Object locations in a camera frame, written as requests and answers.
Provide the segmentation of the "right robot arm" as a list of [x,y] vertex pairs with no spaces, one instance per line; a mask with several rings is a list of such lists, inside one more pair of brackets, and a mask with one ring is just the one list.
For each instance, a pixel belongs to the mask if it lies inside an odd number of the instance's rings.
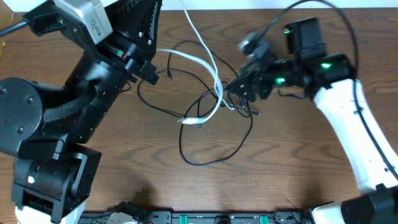
[[331,124],[360,196],[311,208],[312,223],[396,223],[397,154],[375,120],[349,59],[328,54],[315,17],[286,24],[284,35],[292,58],[277,60],[270,44],[250,33],[239,49],[251,61],[226,89],[253,102],[265,100],[273,89],[297,86]]

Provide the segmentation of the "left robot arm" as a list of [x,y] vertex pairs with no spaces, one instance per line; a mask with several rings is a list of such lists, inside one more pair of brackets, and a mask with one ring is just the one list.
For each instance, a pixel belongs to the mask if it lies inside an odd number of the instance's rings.
[[127,84],[158,81],[161,0],[45,1],[5,28],[60,32],[83,54],[64,86],[1,80],[1,152],[14,158],[12,201],[19,223],[77,223],[101,153],[87,142]]

